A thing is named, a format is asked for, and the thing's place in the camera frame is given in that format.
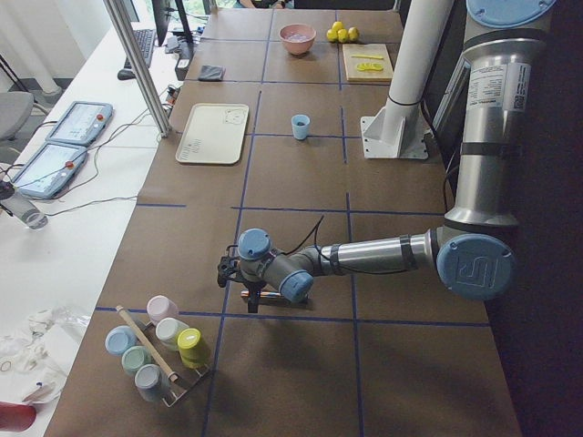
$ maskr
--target keyboard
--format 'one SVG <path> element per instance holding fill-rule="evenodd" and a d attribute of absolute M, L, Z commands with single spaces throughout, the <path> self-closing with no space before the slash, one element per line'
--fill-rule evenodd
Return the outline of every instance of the keyboard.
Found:
<path fill-rule="evenodd" d="M 156 41 L 156 30 L 154 29 L 139 29 L 134 30 L 134 37 L 138 41 L 139 50 L 144 56 L 144 61 L 146 61 L 146 66 L 152 64 L 152 55 L 154 54 L 154 42 Z M 126 63 L 124 68 L 131 68 L 129 59 L 126 58 Z"/>

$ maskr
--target yellow lid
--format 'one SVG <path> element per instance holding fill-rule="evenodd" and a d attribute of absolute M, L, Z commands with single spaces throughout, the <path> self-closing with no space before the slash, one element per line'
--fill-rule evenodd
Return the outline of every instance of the yellow lid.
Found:
<path fill-rule="evenodd" d="M 195 328 L 188 328 L 180 333 L 178 338 L 179 348 L 192 349 L 199 344 L 200 331 Z"/>

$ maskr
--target yellow jar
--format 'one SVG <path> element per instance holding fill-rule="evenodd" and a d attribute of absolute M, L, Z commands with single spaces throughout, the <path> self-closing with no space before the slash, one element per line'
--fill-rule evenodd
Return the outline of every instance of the yellow jar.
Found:
<path fill-rule="evenodd" d="M 210 348 L 196 328 L 188 328 L 180 333 L 177 341 L 182 364 L 189 369 L 208 365 Z"/>

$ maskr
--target white tray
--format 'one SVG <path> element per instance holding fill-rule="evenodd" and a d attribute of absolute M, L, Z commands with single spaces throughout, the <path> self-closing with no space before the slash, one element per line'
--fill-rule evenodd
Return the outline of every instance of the white tray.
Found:
<path fill-rule="evenodd" d="M 234 164 L 240 158 L 249 107 L 198 103 L 190 110 L 176 160 L 184 164 Z"/>

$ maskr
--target red cup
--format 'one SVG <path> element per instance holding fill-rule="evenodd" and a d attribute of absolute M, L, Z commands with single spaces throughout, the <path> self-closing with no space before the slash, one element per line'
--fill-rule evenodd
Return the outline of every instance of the red cup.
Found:
<path fill-rule="evenodd" d="M 20 432 L 30 428 L 36 419 L 35 407 L 0 402 L 0 431 Z"/>

